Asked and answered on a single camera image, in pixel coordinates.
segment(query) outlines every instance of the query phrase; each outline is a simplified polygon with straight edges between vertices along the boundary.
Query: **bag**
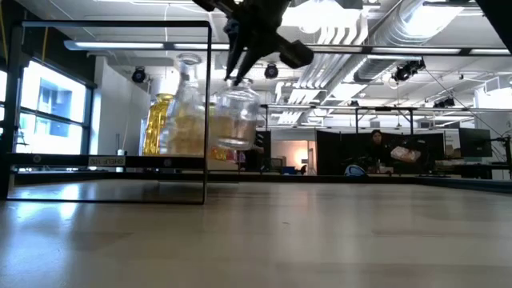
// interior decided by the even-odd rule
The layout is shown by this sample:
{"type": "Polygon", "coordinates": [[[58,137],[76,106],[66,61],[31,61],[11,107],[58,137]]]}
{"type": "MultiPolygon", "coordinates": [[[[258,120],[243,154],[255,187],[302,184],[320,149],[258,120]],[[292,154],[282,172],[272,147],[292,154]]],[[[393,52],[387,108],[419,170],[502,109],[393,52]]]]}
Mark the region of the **bag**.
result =
{"type": "Polygon", "coordinates": [[[345,176],[347,176],[347,177],[365,177],[367,175],[363,168],[361,168],[357,165],[349,165],[345,169],[345,176]]]}
{"type": "Polygon", "coordinates": [[[416,163],[422,156],[422,153],[416,150],[409,150],[407,148],[397,146],[391,151],[391,157],[405,163],[416,163]]]}

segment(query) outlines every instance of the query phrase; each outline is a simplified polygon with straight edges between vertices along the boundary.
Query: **blue object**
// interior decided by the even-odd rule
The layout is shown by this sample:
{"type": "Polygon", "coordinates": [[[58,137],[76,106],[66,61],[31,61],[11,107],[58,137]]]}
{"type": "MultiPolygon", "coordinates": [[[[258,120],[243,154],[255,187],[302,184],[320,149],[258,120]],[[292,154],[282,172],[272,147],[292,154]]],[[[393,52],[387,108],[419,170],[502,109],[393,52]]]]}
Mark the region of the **blue object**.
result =
{"type": "Polygon", "coordinates": [[[345,176],[348,176],[348,177],[365,177],[366,176],[366,172],[364,171],[363,168],[357,166],[357,165],[349,165],[346,169],[345,169],[345,176]]]}
{"type": "Polygon", "coordinates": [[[282,173],[283,174],[288,174],[288,175],[296,175],[297,171],[295,171],[295,167],[294,166],[284,166],[282,168],[282,173]]]}

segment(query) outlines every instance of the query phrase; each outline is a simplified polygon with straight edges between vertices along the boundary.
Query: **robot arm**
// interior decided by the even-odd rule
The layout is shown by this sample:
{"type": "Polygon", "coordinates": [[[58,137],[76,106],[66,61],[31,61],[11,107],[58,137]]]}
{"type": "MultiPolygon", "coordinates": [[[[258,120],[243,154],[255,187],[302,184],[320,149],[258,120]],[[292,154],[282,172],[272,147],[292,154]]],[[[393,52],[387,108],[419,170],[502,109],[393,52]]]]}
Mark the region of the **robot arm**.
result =
{"type": "Polygon", "coordinates": [[[226,79],[245,48],[246,56],[240,64],[235,85],[240,83],[257,60],[273,52],[279,52],[281,61],[292,69],[311,64],[314,56],[311,49],[300,41],[290,43],[277,33],[290,1],[245,0],[237,4],[234,0],[194,0],[204,10],[217,8],[228,17],[224,27],[230,40],[226,79]]]}

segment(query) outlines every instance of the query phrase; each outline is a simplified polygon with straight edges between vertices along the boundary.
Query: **glass panel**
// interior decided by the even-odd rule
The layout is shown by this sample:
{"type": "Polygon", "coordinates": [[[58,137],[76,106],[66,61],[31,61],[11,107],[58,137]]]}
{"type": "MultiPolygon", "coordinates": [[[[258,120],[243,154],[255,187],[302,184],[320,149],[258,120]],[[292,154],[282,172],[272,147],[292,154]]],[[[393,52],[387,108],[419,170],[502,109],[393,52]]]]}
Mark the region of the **glass panel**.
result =
{"type": "Polygon", "coordinates": [[[7,73],[0,71],[0,101],[6,100],[7,73]]]}
{"type": "Polygon", "coordinates": [[[82,128],[62,122],[20,115],[17,153],[80,154],[82,128]]]}
{"type": "Polygon", "coordinates": [[[84,85],[36,62],[30,62],[28,68],[25,68],[23,107],[83,122],[85,103],[84,85]]]}
{"type": "MultiPolygon", "coordinates": [[[[3,120],[3,107],[0,107],[0,121],[3,120]]],[[[0,128],[0,134],[3,133],[3,128],[0,128]]]]}

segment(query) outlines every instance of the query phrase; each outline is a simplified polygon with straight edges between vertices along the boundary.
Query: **glass bottle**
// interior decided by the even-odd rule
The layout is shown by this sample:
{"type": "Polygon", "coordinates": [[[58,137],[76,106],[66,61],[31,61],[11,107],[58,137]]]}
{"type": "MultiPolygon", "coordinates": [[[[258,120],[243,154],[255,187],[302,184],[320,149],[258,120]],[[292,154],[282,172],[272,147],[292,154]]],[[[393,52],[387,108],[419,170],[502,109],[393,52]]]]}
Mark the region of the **glass bottle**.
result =
{"type": "Polygon", "coordinates": [[[160,134],[166,124],[166,114],[174,96],[171,94],[158,94],[157,101],[151,105],[147,118],[146,136],[144,138],[143,156],[159,156],[160,134]]]}
{"type": "Polygon", "coordinates": [[[249,150],[256,136],[259,95],[250,88],[252,80],[245,78],[238,86],[232,80],[216,93],[210,139],[219,147],[249,150]]]}
{"type": "Polygon", "coordinates": [[[165,128],[161,132],[161,154],[185,157],[204,155],[205,107],[199,93],[196,54],[178,56],[180,83],[174,102],[167,109],[165,128]]]}

